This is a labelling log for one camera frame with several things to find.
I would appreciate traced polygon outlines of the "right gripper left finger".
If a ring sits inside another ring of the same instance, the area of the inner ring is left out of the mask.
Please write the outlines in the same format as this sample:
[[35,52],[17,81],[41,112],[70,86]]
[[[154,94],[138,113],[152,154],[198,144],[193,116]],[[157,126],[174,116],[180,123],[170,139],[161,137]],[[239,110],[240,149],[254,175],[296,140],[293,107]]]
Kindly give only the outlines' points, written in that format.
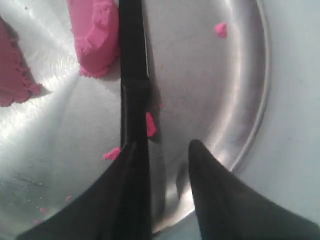
[[18,239],[152,239],[148,144],[126,144],[110,168],[83,195]]

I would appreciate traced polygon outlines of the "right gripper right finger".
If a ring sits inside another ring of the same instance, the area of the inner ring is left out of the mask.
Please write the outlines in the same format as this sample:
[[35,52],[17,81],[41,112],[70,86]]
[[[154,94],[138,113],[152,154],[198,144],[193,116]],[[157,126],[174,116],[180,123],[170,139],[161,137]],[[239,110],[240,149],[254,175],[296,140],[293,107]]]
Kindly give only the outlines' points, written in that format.
[[318,240],[319,226],[263,197],[221,165],[199,140],[189,177],[204,240]]

